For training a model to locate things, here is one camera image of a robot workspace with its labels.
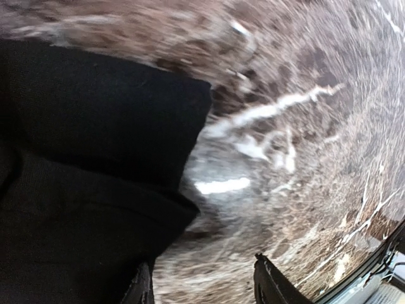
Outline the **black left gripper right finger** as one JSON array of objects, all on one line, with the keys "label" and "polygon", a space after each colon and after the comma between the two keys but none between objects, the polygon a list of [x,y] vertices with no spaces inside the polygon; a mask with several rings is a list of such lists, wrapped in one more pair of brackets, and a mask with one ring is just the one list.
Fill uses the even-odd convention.
[{"label": "black left gripper right finger", "polygon": [[255,254],[254,297],[259,304],[312,304],[262,253]]}]

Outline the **black long sleeve shirt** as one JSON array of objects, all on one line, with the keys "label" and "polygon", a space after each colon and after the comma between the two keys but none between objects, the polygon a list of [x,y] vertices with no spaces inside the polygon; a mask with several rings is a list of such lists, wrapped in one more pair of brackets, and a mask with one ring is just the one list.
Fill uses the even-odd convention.
[{"label": "black long sleeve shirt", "polygon": [[197,217],[179,192],[209,83],[1,40],[1,302],[120,303]]}]

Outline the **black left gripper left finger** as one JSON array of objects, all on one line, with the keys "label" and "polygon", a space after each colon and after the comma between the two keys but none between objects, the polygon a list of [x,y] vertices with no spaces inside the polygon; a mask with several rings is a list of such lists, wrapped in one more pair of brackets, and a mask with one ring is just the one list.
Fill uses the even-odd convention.
[{"label": "black left gripper left finger", "polygon": [[120,304],[154,304],[151,274],[148,263],[141,263]]}]

